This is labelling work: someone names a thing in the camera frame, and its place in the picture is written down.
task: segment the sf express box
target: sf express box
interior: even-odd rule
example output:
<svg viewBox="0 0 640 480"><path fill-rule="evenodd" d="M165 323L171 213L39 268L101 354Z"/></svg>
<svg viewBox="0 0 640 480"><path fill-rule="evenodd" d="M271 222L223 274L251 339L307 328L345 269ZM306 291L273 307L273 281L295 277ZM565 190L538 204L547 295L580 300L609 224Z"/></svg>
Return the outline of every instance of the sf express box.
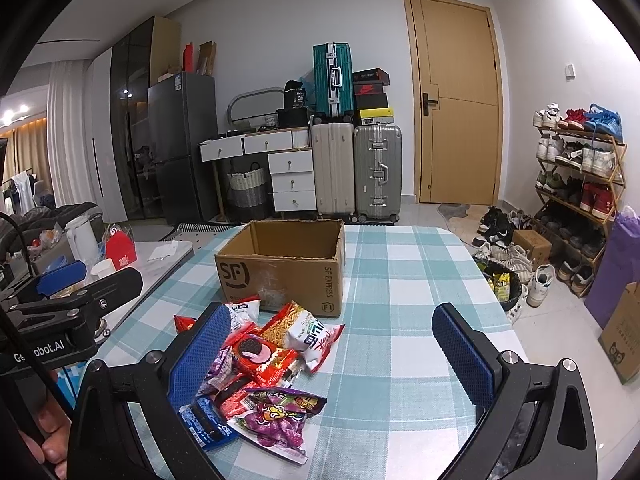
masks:
<svg viewBox="0 0 640 480"><path fill-rule="evenodd" d="M314 316L338 317L344 223L252 221L216 254L216 265L227 301L257 294L265 310L293 300Z"/></svg>

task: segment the cardboard box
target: cardboard box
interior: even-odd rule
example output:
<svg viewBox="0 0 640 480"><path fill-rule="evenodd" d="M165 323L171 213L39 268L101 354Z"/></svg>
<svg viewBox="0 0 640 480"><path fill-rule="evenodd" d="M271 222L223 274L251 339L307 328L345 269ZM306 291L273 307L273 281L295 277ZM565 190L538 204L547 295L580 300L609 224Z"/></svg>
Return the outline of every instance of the cardboard box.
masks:
<svg viewBox="0 0 640 480"><path fill-rule="evenodd" d="M549 261L551 242L533 229L519 229L513 232L513 243L527 251L527 258L533 263L533 270Z"/></svg>
<svg viewBox="0 0 640 480"><path fill-rule="evenodd" d="M630 283L598 341L626 383L640 370L640 286Z"/></svg>
<svg viewBox="0 0 640 480"><path fill-rule="evenodd" d="M315 316L338 317L344 223L252 221L216 254L216 265L228 301L258 294L265 310L293 300Z"/></svg>

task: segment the white kettle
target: white kettle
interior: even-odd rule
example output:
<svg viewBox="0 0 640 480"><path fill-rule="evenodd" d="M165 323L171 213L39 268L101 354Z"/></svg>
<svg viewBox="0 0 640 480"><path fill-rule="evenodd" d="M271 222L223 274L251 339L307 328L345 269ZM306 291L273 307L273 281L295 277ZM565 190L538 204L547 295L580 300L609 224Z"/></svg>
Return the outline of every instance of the white kettle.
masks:
<svg viewBox="0 0 640 480"><path fill-rule="evenodd" d="M97 263L100 249L87 216L79 216L66 224L66 239L76 260L84 262L87 268Z"/></svg>

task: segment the purple bag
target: purple bag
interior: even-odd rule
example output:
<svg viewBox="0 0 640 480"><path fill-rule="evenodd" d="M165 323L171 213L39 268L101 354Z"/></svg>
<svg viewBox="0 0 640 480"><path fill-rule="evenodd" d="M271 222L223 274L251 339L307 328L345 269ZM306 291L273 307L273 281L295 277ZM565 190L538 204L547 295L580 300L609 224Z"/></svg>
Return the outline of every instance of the purple bag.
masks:
<svg viewBox="0 0 640 480"><path fill-rule="evenodd" d="M630 208L616 216L600 269L584 305L604 328L629 283L640 281L640 218Z"/></svg>

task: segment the teal suitcase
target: teal suitcase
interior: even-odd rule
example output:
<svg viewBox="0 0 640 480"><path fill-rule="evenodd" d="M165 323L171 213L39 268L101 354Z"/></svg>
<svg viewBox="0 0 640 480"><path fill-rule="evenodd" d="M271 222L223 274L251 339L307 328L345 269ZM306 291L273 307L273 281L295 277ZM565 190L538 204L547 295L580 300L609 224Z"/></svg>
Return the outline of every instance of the teal suitcase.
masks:
<svg viewBox="0 0 640 480"><path fill-rule="evenodd" d="M353 69L348 43L314 46L316 113L353 122Z"/></svg>

